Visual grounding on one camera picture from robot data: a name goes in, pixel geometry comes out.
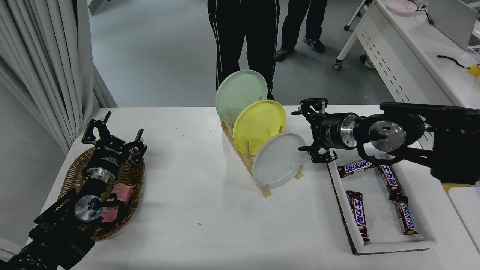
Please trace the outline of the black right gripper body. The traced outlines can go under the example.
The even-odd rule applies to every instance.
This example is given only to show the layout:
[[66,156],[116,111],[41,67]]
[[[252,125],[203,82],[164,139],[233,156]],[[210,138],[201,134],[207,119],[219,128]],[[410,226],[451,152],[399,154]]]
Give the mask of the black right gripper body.
[[343,116],[341,113],[312,113],[310,114],[310,124],[312,130],[312,147],[319,149],[342,149],[341,123]]

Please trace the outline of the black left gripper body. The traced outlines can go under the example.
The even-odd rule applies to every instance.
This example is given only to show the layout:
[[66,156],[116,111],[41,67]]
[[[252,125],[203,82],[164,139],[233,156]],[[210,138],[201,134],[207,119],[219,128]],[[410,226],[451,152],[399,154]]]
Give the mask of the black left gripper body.
[[101,168],[118,177],[130,156],[125,145],[125,141],[115,136],[97,140],[93,155],[87,164],[87,173],[91,173],[93,168]]

